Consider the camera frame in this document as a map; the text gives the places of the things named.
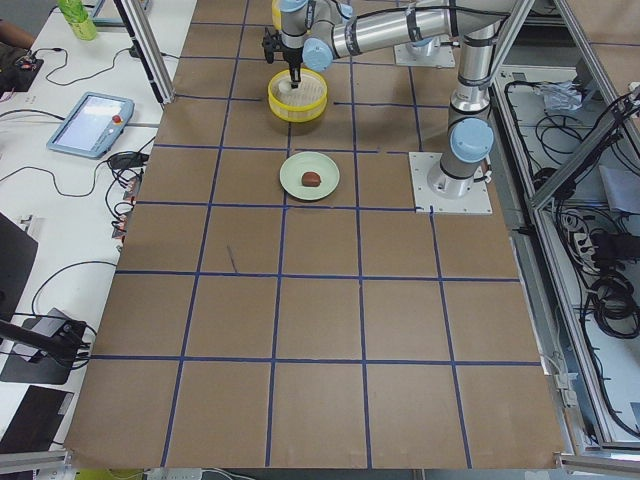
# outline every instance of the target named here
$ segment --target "robotic arm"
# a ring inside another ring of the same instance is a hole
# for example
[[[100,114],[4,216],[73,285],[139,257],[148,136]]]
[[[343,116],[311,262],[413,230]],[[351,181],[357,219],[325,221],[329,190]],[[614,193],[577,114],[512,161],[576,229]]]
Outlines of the robotic arm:
[[[338,0],[279,0],[280,31],[267,29],[263,47],[269,63],[275,52],[282,52],[291,86],[297,88],[302,62],[322,72],[337,58],[424,42],[442,34],[460,37],[458,85],[449,107],[449,148],[429,173],[436,193],[459,198],[469,190],[478,165],[493,145],[493,131],[485,119],[492,68],[497,68],[494,56],[500,22],[517,6],[526,15],[532,3],[485,0],[479,10],[474,0],[419,0],[354,17],[351,7]]]

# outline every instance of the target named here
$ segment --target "blue grid line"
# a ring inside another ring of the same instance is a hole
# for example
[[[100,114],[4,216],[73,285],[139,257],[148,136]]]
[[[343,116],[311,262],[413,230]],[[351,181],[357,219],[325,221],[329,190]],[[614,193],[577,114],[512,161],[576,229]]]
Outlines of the blue grid line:
[[[433,235],[433,250],[436,258],[436,270],[438,272],[438,284],[440,286],[440,298],[442,300],[442,313],[444,316],[445,330],[447,333],[447,344],[449,346],[449,356],[451,357],[451,373],[453,376],[453,387],[456,394],[456,404],[458,407],[458,417],[460,420],[460,430],[462,432],[462,444],[464,447],[464,455],[467,462],[467,468],[473,468],[471,459],[471,451],[469,449],[469,439],[467,436],[467,428],[464,423],[464,411],[462,409],[462,396],[460,394],[460,383],[458,382],[458,372],[456,371],[455,353],[453,350],[453,340],[451,338],[451,326],[449,324],[449,312],[447,310],[446,297],[444,292],[444,282],[442,281],[442,266],[440,264],[440,249],[438,248],[438,236],[436,234],[436,222],[434,219],[433,207],[429,213],[429,222],[431,223],[431,234]]]
[[[191,25],[217,25],[217,26],[227,26],[227,27],[269,27],[266,23],[235,23],[235,22],[205,22],[202,20],[195,20],[191,22]]]
[[[605,45],[610,47],[640,47],[640,43],[589,42],[589,45]]]
[[[243,22],[246,21],[247,19],[247,14],[249,12],[249,0],[246,0],[246,4],[245,4],[245,8],[244,8],[244,18],[243,18]],[[237,57],[240,55],[240,47],[242,45],[242,38],[244,36],[244,30],[245,27],[242,26],[241,30],[240,30],[240,40],[238,42],[238,49],[236,51],[236,60],[235,60],[235,65],[233,68],[233,74],[231,76],[231,85],[229,87],[229,97],[231,97],[232,93],[233,93],[233,88],[235,85],[235,80],[236,80],[236,75],[238,73],[238,60]],[[229,119],[229,110],[231,108],[231,100],[227,100],[227,105],[226,105],[226,110],[225,110],[225,116],[224,116],[224,122],[222,124],[222,131],[220,133],[220,145],[224,144],[224,136],[226,133],[226,129],[227,129],[227,124],[228,124],[228,119]],[[209,193],[209,203],[213,202],[213,195],[215,193],[215,188],[216,188],[216,180],[217,180],[217,176],[218,176],[218,169],[220,166],[220,157],[222,155],[222,149],[218,149],[218,158],[216,161],[216,168],[213,174],[213,181],[211,183],[211,191]],[[181,351],[180,351],[180,355],[184,357],[184,355],[186,354],[186,350],[187,350],[187,342],[189,340],[189,330],[191,328],[191,320],[193,318],[193,309],[195,306],[195,298],[196,298],[196,294],[198,291],[198,281],[199,281],[199,272],[200,272],[200,268],[202,267],[202,261],[204,258],[204,250],[206,247],[206,242],[207,242],[207,231],[209,229],[209,222],[211,221],[211,208],[212,207],[207,207],[207,216],[205,219],[205,223],[204,223],[204,228],[203,228],[203,232],[202,232],[202,240],[200,243],[200,252],[199,252],[199,257],[198,257],[198,264],[196,267],[196,274],[195,274],[195,278],[193,281],[193,289],[191,291],[191,300],[189,302],[189,311],[187,314],[187,321],[185,324],[185,329],[184,329],[184,334],[182,337],[182,347],[181,347]],[[172,399],[172,403],[171,403],[171,412],[169,414],[169,421],[167,423],[167,433],[165,435],[165,443],[164,443],[164,449],[162,452],[162,460],[160,462],[160,466],[164,467],[166,465],[167,462],[167,457],[169,455],[169,446],[171,443],[171,434],[172,434],[172,429],[173,429],[173,422],[175,420],[175,413],[176,413],[176,407],[178,404],[178,395],[180,392],[180,384],[181,384],[181,380],[182,380],[182,369],[184,366],[184,361],[180,360],[179,364],[178,364],[178,372],[176,375],[176,383],[175,383],[175,387],[174,387],[174,392],[173,392],[173,399]]]
[[[289,123],[287,127],[287,156],[291,152],[291,130],[292,125]],[[287,194],[282,193],[282,204],[287,204]],[[271,370],[269,375],[269,403],[267,406],[267,438],[266,447],[264,452],[264,465],[268,467],[271,465],[271,437],[273,433],[273,396],[275,392],[276,383],[276,362],[275,359],[278,353],[278,324],[280,321],[280,295],[282,293],[282,267],[284,264],[284,243],[285,233],[287,226],[287,209],[282,209],[282,216],[280,220],[280,249],[278,251],[278,276],[276,281],[276,298],[275,298],[275,311],[273,318],[273,339],[271,341]]]
[[[167,206],[186,206],[186,207],[218,207],[218,208],[271,208],[271,209],[298,209],[298,210],[366,210],[374,212],[415,212],[414,208],[408,207],[352,207],[349,205],[305,205],[288,203],[286,205],[277,204],[257,204],[257,203],[223,203],[223,202],[183,202],[183,201],[167,201],[167,200],[139,200],[139,205],[167,205]]]
[[[392,275],[341,275],[313,273],[261,273],[261,272],[195,272],[171,270],[116,270],[116,275],[198,275],[200,277],[250,277],[250,278],[301,278],[311,280],[363,280],[363,281],[398,281],[398,282],[468,282],[468,283],[520,283],[518,278],[475,278],[475,277],[421,277]]]
[[[176,143],[155,143],[153,146],[163,148],[202,148],[209,150],[220,150],[220,145],[179,145]]]
[[[176,97],[192,98],[194,100],[231,100],[239,102],[262,102],[261,98],[249,98],[249,97],[216,97],[206,95],[188,95],[186,93],[176,93]]]
[[[188,60],[235,60],[234,57],[223,57],[220,55],[180,55],[180,58],[186,58]],[[250,61],[250,62],[261,62],[264,63],[264,57],[237,57],[238,60],[241,61]],[[280,60],[280,59],[275,59],[276,63],[287,63],[284,60]]]
[[[369,418],[369,384],[367,377],[367,339],[365,332],[365,312],[364,312],[364,283],[362,281],[362,231],[360,228],[360,183],[358,170],[358,132],[356,129],[356,106],[355,106],[355,80],[353,76],[353,58],[349,60],[349,82],[351,87],[351,134],[353,141],[353,169],[355,179],[355,200],[356,200],[356,239],[358,248],[358,302],[360,313],[360,345],[362,348],[362,396],[364,407],[364,438],[367,453],[367,468],[373,468],[373,456],[371,452],[371,425]]]
[[[540,362],[510,360],[411,360],[411,359],[353,359],[353,358],[272,358],[272,357],[219,357],[201,355],[125,355],[95,354],[91,360],[172,361],[183,363],[270,363],[270,364],[322,364],[322,365],[431,365],[463,367],[540,367]]]
[[[417,101],[415,100],[414,97],[414,102],[413,104],[409,104],[409,103],[375,103],[375,102],[333,102],[334,105],[341,105],[341,106],[346,106],[346,105],[356,105],[357,107],[402,107],[402,108],[413,108],[414,110],[418,111],[421,108],[434,108],[434,109],[439,109],[439,110],[444,110],[444,109],[449,109],[449,105],[440,105],[440,104],[435,104],[435,105],[430,105],[430,104],[419,104],[417,103]]]
[[[209,148],[209,149],[220,149],[220,150],[248,150],[248,151],[256,151],[256,152],[283,152],[286,153],[286,148],[280,147],[247,147],[247,146],[235,146],[235,145],[190,145],[190,144],[177,144],[177,143],[154,143],[154,147],[160,148]],[[314,148],[314,149],[298,149],[297,151],[307,152],[329,152],[329,153],[353,153],[353,150],[341,149],[341,148]],[[358,153],[380,153],[379,150],[356,150]],[[392,152],[395,154],[404,154],[407,152]]]
[[[418,133],[418,151],[422,152],[422,133],[420,132],[420,115],[418,114],[418,100],[416,99],[416,85],[413,81],[413,69],[409,69],[409,84],[411,85],[411,98],[413,99],[413,115],[416,120],[416,131]]]

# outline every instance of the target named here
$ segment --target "green bottle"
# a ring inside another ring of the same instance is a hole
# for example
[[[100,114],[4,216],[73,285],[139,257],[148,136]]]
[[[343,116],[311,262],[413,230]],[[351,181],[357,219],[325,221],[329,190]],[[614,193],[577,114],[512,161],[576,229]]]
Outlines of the green bottle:
[[[58,7],[71,30],[80,40],[93,40],[98,35],[96,26],[84,9],[82,0],[58,0]]]

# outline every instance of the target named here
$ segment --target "white table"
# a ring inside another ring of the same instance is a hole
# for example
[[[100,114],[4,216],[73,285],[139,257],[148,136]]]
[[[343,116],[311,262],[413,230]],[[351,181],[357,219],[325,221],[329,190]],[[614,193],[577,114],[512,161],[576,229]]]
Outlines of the white table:
[[[162,52],[180,55],[195,4],[196,0],[153,0],[148,18]],[[110,66],[114,54],[130,46],[131,39],[124,28],[102,29],[98,37],[90,42],[78,40],[62,14],[54,11],[33,48],[61,47],[69,52],[68,66],[52,76],[54,80],[64,83]],[[0,113],[30,108],[66,116],[84,92],[93,91],[130,98],[135,102],[133,118],[117,139],[112,152],[138,150],[154,137],[162,109],[153,95],[140,60],[123,52],[118,56],[113,70],[63,87],[48,82],[45,76],[62,65],[64,54],[43,51],[38,56],[45,60],[45,64],[30,91],[17,93],[9,101],[0,103]],[[177,60],[167,57],[165,63],[173,77]],[[87,192],[91,188],[94,168],[100,160],[48,150],[46,142],[59,123],[51,117],[23,113],[0,118],[0,178],[30,165],[52,171],[59,188],[65,193]],[[14,221],[25,215],[34,215],[36,219],[33,236],[39,243],[38,254],[17,311],[29,312],[36,290],[62,267],[86,260],[117,262],[119,241],[111,238],[112,216],[104,198],[112,180],[108,167],[100,167],[94,192],[84,198],[58,195],[51,177],[33,170],[20,172],[0,182],[0,211]],[[122,194],[122,188],[115,186],[109,196],[110,205],[117,203]],[[113,267],[96,264],[67,270],[43,290],[36,310],[46,313],[55,307],[69,317],[85,321],[97,329],[113,273]],[[24,317],[13,320],[16,324],[23,321]],[[89,337],[90,333],[87,332],[85,338]],[[5,341],[0,345],[0,351],[7,352],[11,346],[11,342]],[[5,361],[6,357],[0,356],[0,369]],[[65,385],[46,385],[75,394],[55,438],[58,442],[64,440],[69,429],[84,372],[84,369],[72,371]],[[0,382],[0,437],[11,422],[28,386]]]
[[[195,3],[195,0],[155,0],[149,12],[149,23],[162,52],[180,55]],[[62,14],[55,11],[38,35],[33,51],[43,48],[67,50],[67,66],[51,75],[52,80],[67,83],[111,66],[116,52],[131,45],[131,39],[124,28],[103,29],[89,42],[79,40],[73,35]],[[69,86],[55,85],[45,78],[55,68],[63,65],[64,52],[41,51],[37,56],[45,63],[31,88],[28,92],[15,93],[9,101],[0,103],[0,113],[34,108],[66,116],[85,92],[92,91],[133,100],[136,108],[131,123],[159,125],[162,108],[151,90],[142,62],[132,58],[128,52],[118,55],[114,69]],[[171,57],[164,57],[164,60],[169,75],[173,78],[178,60]]]
[[[31,165],[46,168],[55,173],[59,188],[65,193],[84,193],[91,188],[93,171],[97,163],[106,159],[91,160],[50,151],[45,144],[57,124],[0,121],[0,178],[18,168]],[[29,136],[30,141],[23,139]],[[116,141],[112,152],[138,150],[155,135],[154,128],[127,127]],[[145,148],[148,153],[151,146]],[[0,183],[0,210],[15,220],[26,214],[36,218],[34,237],[38,241],[36,263],[18,305],[20,312],[29,312],[31,298],[38,287],[60,268],[85,260],[105,260],[117,263],[119,241],[111,238],[112,217],[105,205],[105,192],[113,178],[104,165],[98,170],[96,188],[88,197],[67,198],[58,195],[48,174],[23,171]],[[122,198],[123,189],[115,186],[110,195],[114,205]],[[70,269],[56,277],[38,297],[38,313],[46,313],[55,307],[75,320],[87,322],[97,329],[104,309],[114,268],[108,265],[83,265]],[[13,322],[21,324],[25,317]],[[5,341],[0,350],[10,350],[11,342]],[[0,369],[6,356],[0,358]],[[65,385],[46,385],[74,392],[63,423],[58,430],[57,441],[62,441],[69,429],[73,409],[77,402],[84,369],[71,372]],[[0,436],[8,427],[28,384],[0,382]]]

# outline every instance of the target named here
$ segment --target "blue joint cap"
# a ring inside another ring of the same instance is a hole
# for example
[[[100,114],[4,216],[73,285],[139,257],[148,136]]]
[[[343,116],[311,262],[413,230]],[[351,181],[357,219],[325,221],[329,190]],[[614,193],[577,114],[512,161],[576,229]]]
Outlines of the blue joint cap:
[[[280,0],[278,8],[280,8],[281,12],[292,13],[306,7],[307,3],[309,3],[309,0]]]
[[[333,52],[329,45],[312,37],[304,42],[302,60],[314,72],[324,72],[333,63]]]
[[[424,38],[424,39],[420,40],[419,42],[411,43],[411,45],[413,45],[414,47],[424,47],[425,45],[429,45],[431,42],[433,42],[433,37]]]
[[[344,3],[341,3],[340,11],[342,12],[342,15],[344,15],[344,17],[348,17],[342,17],[342,23],[347,23],[351,19],[351,17],[353,17],[353,7],[351,5],[345,5]]]
[[[465,163],[476,163],[489,154],[493,146],[493,130],[479,118],[467,118],[451,132],[451,151]]]

